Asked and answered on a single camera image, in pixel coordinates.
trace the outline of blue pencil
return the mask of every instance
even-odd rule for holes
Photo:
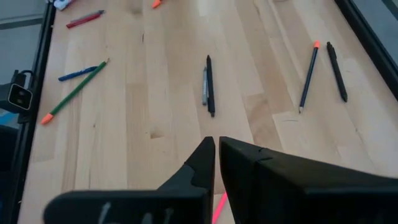
[[[97,68],[97,66],[92,66],[92,67],[90,67],[90,68],[83,69],[83,70],[81,70],[81,71],[79,71],[79,72],[73,72],[73,73],[71,73],[71,74],[69,74],[69,75],[64,75],[64,76],[62,76],[62,77],[59,77],[58,80],[60,80],[61,82],[62,82],[62,81],[65,81],[65,80],[69,80],[69,79],[75,78],[75,77],[77,77],[77,76],[79,76],[79,75],[83,75],[83,74],[92,72],[92,71],[94,71],[96,68]]]

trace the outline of pen cap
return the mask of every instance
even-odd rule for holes
[[[327,42],[326,48],[328,49],[329,55],[333,58],[337,58],[335,48],[332,46],[330,42]]]

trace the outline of pink object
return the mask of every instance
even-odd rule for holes
[[[218,217],[220,217],[221,212],[223,211],[223,207],[225,205],[225,202],[227,201],[228,196],[226,192],[223,194],[223,197],[221,198],[219,204],[217,205],[216,210],[214,211],[213,214],[213,220],[211,221],[212,224],[215,224],[217,222]]]

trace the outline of orange eraser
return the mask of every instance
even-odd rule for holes
[[[319,48],[319,46],[321,46],[321,43],[319,42],[319,40],[317,40],[317,41],[315,41],[315,43],[313,43],[314,48]]]
[[[42,122],[40,122],[41,124],[45,125],[48,122],[50,122],[52,120],[52,118],[54,117],[54,115],[48,113],[47,115],[44,116],[44,118],[42,119]]]
[[[159,6],[162,2],[160,0],[155,0],[155,2],[152,4],[152,8],[156,8],[157,6]]]

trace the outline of black pen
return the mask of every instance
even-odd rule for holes
[[[340,69],[338,67],[335,49],[333,48],[333,46],[330,42],[328,42],[327,49],[328,49],[328,53],[329,53],[329,57],[330,57],[330,63],[333,68],[333,71],[335,73],[337,87],[338,87],[338,91],[340,92],[341,99],[343,99],[344,102],[347,102],[348,95],[347,95],[346,87],[344,86],[343,77],[341,77]]]
[[[303,109],[304,109],[305,99],[307,97],[308,88],[310,87],[310,81],[311,81],[313,66],[315,64],[315,59],[317,58],[319,45],[320,45],[319,40],[315,41],[315,43],[313,45],[313,52],[312,52],[310,68],[308,69],[307,79],[305,81],[304,90],[303,90],[303,95],[301,96],[300,107],[298,108],[298,112],[299,113],[301,113],[303,111]]]
[[[207,110],[210,112],[211,117],[214,118],[216,113],[216,107],[214,102],[214,89],[213,89],[213,71],[211,69],[211,58],[207,55],[207,89],[209,91],[209,97],[207,102]]]

